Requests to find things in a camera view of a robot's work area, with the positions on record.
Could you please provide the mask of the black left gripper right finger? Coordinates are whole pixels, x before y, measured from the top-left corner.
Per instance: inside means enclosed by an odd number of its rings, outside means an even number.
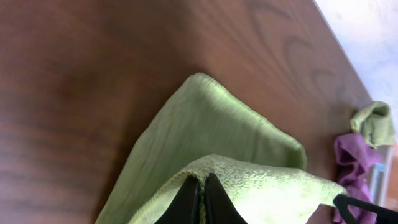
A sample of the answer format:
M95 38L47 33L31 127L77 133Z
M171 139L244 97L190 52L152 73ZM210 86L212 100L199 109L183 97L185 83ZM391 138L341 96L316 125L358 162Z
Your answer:
M206 224L246 224L235 209L216 174L205 181Z

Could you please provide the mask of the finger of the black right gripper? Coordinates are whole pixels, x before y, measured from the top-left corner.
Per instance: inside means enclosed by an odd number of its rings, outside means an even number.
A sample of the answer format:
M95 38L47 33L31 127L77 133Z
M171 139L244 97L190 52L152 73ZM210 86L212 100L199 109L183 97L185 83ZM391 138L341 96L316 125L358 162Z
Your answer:
M389 210L378 205L367 203L344 194L339 194L333 199L333 204L338 209L342 219L347 224L359 224L357 219L349 211L348 206L360 208L366 212L376 214L376 224L394 224L397 223L397 212Z

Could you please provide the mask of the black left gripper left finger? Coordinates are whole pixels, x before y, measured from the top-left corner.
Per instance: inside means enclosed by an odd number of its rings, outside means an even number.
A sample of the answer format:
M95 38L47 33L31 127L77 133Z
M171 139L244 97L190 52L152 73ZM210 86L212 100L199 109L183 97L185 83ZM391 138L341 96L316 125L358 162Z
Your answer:
M199 224L200 183L188 176L169 207L155 224Z

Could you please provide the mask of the light green microfiber cloth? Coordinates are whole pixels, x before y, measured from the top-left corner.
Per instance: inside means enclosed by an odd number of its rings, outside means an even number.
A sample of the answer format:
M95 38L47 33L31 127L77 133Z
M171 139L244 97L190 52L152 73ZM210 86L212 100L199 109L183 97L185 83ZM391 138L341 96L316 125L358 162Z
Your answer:
M189 76L136 141L98 223L154 223L184 180L220 180L248 223L306 223L345 188L307 172L303 146L203 73Z

